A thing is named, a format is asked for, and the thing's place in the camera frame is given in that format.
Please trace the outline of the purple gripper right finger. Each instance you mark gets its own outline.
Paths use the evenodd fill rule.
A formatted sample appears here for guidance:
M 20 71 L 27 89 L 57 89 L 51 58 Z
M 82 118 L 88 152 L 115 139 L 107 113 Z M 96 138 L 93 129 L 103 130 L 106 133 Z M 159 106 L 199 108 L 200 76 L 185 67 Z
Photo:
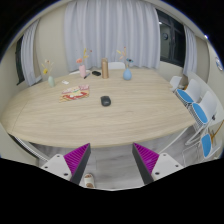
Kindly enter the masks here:
M 152 183 L 152 171 L 156 165 L 159 155 L 137 143 L 132 146 L 132 154 L 139 169 L 141 178 L 145 185 Z

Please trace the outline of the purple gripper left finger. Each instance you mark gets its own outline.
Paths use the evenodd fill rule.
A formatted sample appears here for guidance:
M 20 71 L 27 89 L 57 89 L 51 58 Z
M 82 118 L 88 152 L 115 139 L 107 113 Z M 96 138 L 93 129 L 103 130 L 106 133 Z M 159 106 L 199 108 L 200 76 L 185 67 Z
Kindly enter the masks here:
M 90 144 L 87 143 L 69 152 L 64 159 L 71 171 L 71 182 L 79 184 L 91 154 Z

